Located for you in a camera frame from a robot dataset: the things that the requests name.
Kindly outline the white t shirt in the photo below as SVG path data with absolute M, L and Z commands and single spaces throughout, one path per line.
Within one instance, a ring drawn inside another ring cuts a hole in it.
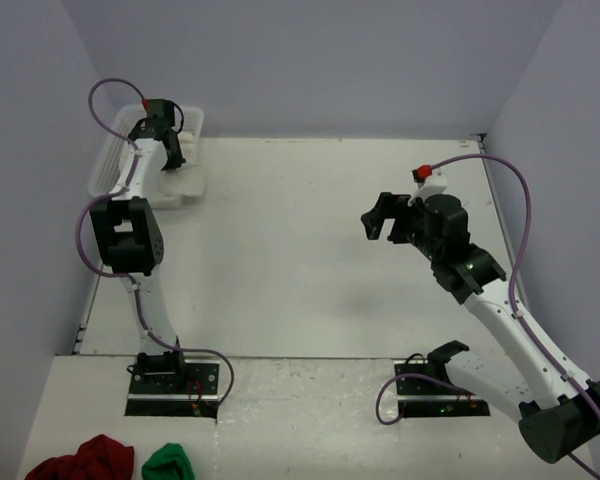
M 204 193 L 206 170 L 197 160 L 197 138 L 189 132 L 178 135 L 185 162 L 175 170 L 162 171 L 157 191 L 149 199 L 156 209 L 177 209 Z

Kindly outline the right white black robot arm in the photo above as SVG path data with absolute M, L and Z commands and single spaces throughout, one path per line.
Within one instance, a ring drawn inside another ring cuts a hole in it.
M 509 293 L 505 271 L 470 240 L 469 216 L 447 194 L 425 200 L 383 192 L 361 217 L 368 239 L 379 238 L 386 220 L 394 244 L 410 244 L 431 263 L 437 283 L 490 332 L 517 368 L 491 368 L 465 344 L 452 341 L 431 351 L 428 385 L 447 393 L 467 390 L 503 412 L 528 447 L 554 464 L 600 434 L 600 380 L 569 360 Z

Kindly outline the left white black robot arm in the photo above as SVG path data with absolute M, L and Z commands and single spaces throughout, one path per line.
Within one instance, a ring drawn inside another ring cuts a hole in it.
M 142 108 L 118 182 L 89 213 L 101 260 L 123 282 L 139 324 L 130 393 L 166 396 L 185 387 L 188 369 L 166 312 L 159 276 L 165 244 L 150 198 L 160 174 L 184 162 L 175 130 L 181 109 L 165 99 L 144 99 Z

